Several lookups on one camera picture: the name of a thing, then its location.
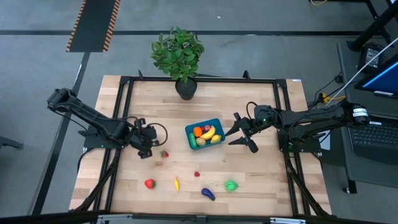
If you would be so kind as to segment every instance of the potted plant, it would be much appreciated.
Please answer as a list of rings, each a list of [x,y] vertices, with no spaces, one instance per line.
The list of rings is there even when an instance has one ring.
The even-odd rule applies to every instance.
[[[165,74],[170,74],[175,82],[177,93],[184,100],[192,99],[197,90],[195,77],[198,75],[200,55],[205,51],[197,35],[185,29],[170,30],[170,35],[152,43],[154,65]]]

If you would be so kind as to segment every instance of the purple eggplant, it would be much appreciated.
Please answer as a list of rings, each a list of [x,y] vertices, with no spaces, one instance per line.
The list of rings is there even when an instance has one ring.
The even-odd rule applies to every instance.
[[[214,194],[207,188],[202,189],[201,194],[210,198],[210,200],[216,200],[216,197],[214,196]]]

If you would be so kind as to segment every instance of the laptop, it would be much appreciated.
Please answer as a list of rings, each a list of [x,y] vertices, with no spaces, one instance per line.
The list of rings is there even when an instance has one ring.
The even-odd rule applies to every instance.
[[[398,54],[377,73],[358,82],[355,88],[371,91],[379,97],[393,98],[398,104]],[[363,129],[350,129],[354,155],[374,162],[398,165],[398,111],[396,116],[385,118],[370,114],[369,125]]]

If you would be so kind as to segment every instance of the white cable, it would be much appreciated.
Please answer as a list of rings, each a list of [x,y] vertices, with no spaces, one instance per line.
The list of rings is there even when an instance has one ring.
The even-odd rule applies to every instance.
[[[330,100],[329,102],[326,104],[325,107],[327,107],[330,102],[332,102],[336,96],[341,93],[341,91],[343,91],[354,79],[355,77],[357,77],[357,75],[359,75],[362,70],[364,70],[366,68],[366,66],[368,66],[375,58],[377,58],[380,54],[382,54],[385,50],[387,50],[393,43],[395,43],[398,40],[398,38],[396,38],[393,42],[391,42],[391,44],[387,45],[387,47],[385,47],[384,49],[382,49],[376,56],[374,56],[368,63],[366,63],[366,65],[364,65],[361,69],[358,70],[358,72],[354,75],[353,78],[351,78]]]

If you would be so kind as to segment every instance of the black plant pot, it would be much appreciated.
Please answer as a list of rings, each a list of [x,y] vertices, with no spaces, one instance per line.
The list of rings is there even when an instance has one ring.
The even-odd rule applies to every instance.
[[[185,84],[181,78],[175,82],[175,89],[183,100],[191,100],[197,90],[197,87],[198,83],[191,77],[188,77],[187,84]]]

